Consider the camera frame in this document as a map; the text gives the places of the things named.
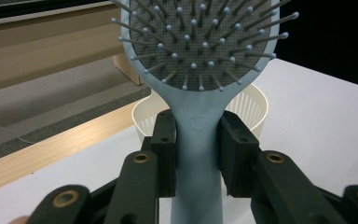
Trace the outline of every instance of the hairbrush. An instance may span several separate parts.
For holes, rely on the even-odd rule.
[[[176,119],[172,224],[223,223],[217,126],[252,83],[278,39],[279,7],[290,0],[112,0],[121,7],[124,50],[139,77]]]

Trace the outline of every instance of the cable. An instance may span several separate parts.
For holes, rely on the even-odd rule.
[[[8,133],[11,133],[13,136],[15,136],[16,138],[18,138],[20,141],[22,141],[22,142],[24,142],[24,143],[28,143],[28,144],[31,144],[31,145],[35,144],[35,142],[30,142],[30,141],[27,141],[27,140],[24,140],[24,139],[18,137],[18,136],[17,136],[16,134],[14,134],[11,130],[8,130],[8,129],[6,129],[6,128],[4,128],[4,127],[1,127],[1,126],[0,126],[0,129],[6,131],[6,132],[8,132]]]

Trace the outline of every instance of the white table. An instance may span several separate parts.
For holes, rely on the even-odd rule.
[[[278,59],[255,85],[269,102],[263,150],[290,156],[313,184],[337,195],[358,184],[358,85]],[[140,146],[132,126],[1,187],[0,223],[31,214],[57,187],[97,189],[117,177],[125,156]],[[249,202],[225,198],[225,223],[254,223]],[[160,208],[160,223],[168,223],[169,200]]]

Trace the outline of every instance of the plastic basket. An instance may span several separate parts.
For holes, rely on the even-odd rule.
[[[132,110],[132,119],[141,142],[144,141],[145,136],[153,134],[157,114],[166,109],[169,109],[168,105],[153,90],[149,96],[135,105]],[[258,138],[269,112],[269,102],[264,93],[251,84],[231,100],[226,110],[237,114]]]

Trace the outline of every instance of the white plastic container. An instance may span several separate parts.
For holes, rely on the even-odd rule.
[[[132,119],[141,142],[144,141],[145,136],[153,134],[157,114],[166,109],[169,109],[168,105],[153,90],[149,96],[135,105]],[[264,93],[251,84],[231,100],[226,110],[237,114],[258,138],[269,112],[269,102]]]

